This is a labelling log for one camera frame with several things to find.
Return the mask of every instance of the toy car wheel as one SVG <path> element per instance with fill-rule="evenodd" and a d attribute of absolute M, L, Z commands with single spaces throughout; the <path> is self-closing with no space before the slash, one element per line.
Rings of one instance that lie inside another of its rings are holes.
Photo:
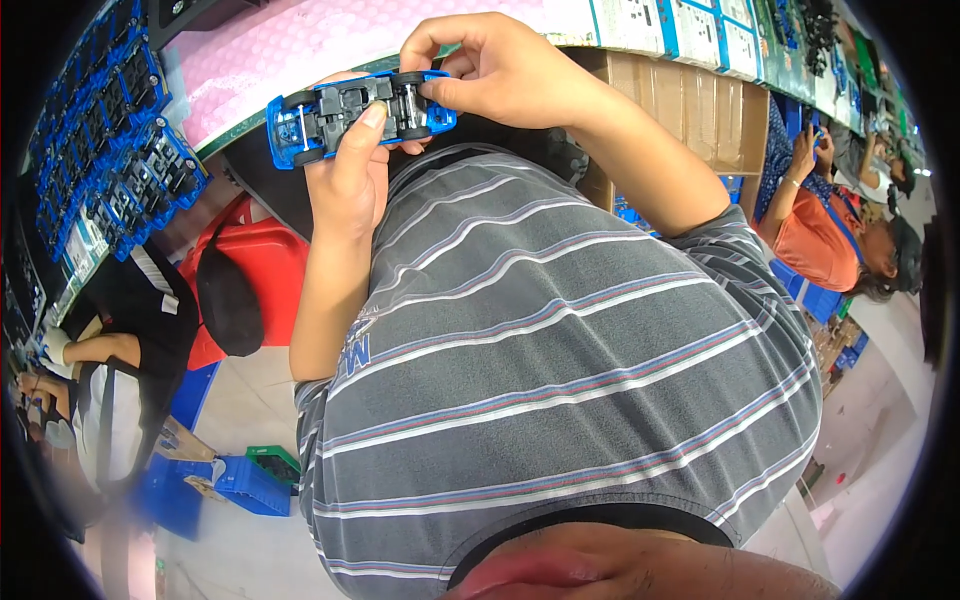
<path fill-rule="evenodd" d="M 397 73 L 390 78 L 393 85 L 422 84 L 423 74 L 419 71 L 407 71 L 406 73 Z"/>
<path fill-rule="evenodd" d="M 294 92 L 283 99 L 283 109 L 293 110 L 300 105 L 310 105 L 317 102 L 317 94 L 312 89 Z"/>
<path fill-rule="evenodd" d="M 402 139 L 403 141 L 409 141 L 413 139 L 424 139 L 425 137 L 430 137 L 430 128 L 429 127 L 414 127 L 409 130 L 402 130 L 396 133 L 396 136 Z"/>
<path fill-rule="evenodd" d="M 318 160 L 324 159 L 324 149 L 323 148 L 311 148 L 310 150 L 305 150 L 299 154 L 294 155 L 294 166 L 302 167 L 305 164 L 311 162 L 317 162 Z"/>

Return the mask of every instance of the red chair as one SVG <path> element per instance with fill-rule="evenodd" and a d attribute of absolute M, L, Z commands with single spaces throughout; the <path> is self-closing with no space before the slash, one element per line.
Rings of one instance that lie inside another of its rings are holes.
<path fill-rule="evenodd" d="M 249 195 L 241 194 L 224 208 L 204 229 L 197 246 L 187 253 L 178 269 L 196 297 L 200 256 L 214 229 L 227 220 L 217 238 L 217 249 L 240 266 L 260 301 L 263 346 L 290 346 L 310 247 L 274 217 L 251 223 L 251 202 Z M 199 369 L 226 357 L 201 324 L 187 368 Z"/>

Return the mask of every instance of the blue toy car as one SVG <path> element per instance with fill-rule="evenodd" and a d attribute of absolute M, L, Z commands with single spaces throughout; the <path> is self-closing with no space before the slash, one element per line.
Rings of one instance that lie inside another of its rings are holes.
<path fill-rule="evenodd" d="M 293 169 L 337 154 L 347 129 L 372 102 L 387 103 L 381 144 L 423 139 L 457 124 L 455 110 L 420 95 L 420 84 L 443 71 L 381 71 L 366 77 L 315 85 L 267 105 L 267 137 L 277 169 Z"/>

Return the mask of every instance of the gray striped t-shirt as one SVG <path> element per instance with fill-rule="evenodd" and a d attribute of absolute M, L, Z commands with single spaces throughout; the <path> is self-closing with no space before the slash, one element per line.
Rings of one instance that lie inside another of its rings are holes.
<path fill-rule="evenodd" d="M 396 194 L 337 374 L 296 392 L 300 507 L 338 587 L 435 598 L 484 540 L 575 507 L 667 507 L 742 545 L 821 410 L 758 244 L 736 205 L 661 241 L 502 154 Z"/>

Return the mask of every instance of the person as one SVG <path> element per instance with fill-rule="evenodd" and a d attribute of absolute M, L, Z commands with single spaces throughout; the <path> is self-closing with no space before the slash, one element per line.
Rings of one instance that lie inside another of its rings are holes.
<path fill-rule="evenodd" d="M 903 217 L 861 219 L 858 197 L 835 186 L 831 132 L 812 125 L 794 138 L 771 99 L 763 173 L 751 225 L 773 253 L 811 283 L 849 298 L 889 300 L 920 284 L 921 242 Z"/>
<path fill-rule="evenodd" d="M 491 146 L 388 180 L 378 103 L 304 168 L 290 369 L 300 510 L 330 577 L 355 599 L 837 597 L 739 549 L 794 489 L 822 404 L 742 210 L 522 23 L 427 19 L 400 70 L 441 44 L 462 46 L 424 96 L 567 129 L 663 241 Z"/>
<path fill-rule="evenodd" d="M 833 145 L 833 166 L 838 183 L 860 196 L 885 204 L 891 185 L 907 199 L 917 185 L 913 167 L 905 156 L 894 152 L 877 138 L 876 131 L 867 131 L 860 138 L 838 122 L 829 126 Z"/>
<path fill-rule="evenodd" d="M 122 493 L 146 465 L 170 414 L 199 309 L 186 280 L 149 240 L 123 262 L 107 256 L 83 294 L 103 321 L 99 334 L 73 341 L 49 327 L 40 361 L 50 373 L 24 372 L 17 384 L 28 397 L 37 390 L 52 396 L 43 407 L 50 417 L 46 439 L 55 447 L 76 444 L 92 490 Z M 68 318 L 83 329 L 92 315 Z M 74 374 L 79 381 L 71 380 Z M 105 423 L 110 436 L 101 435 Z"/>

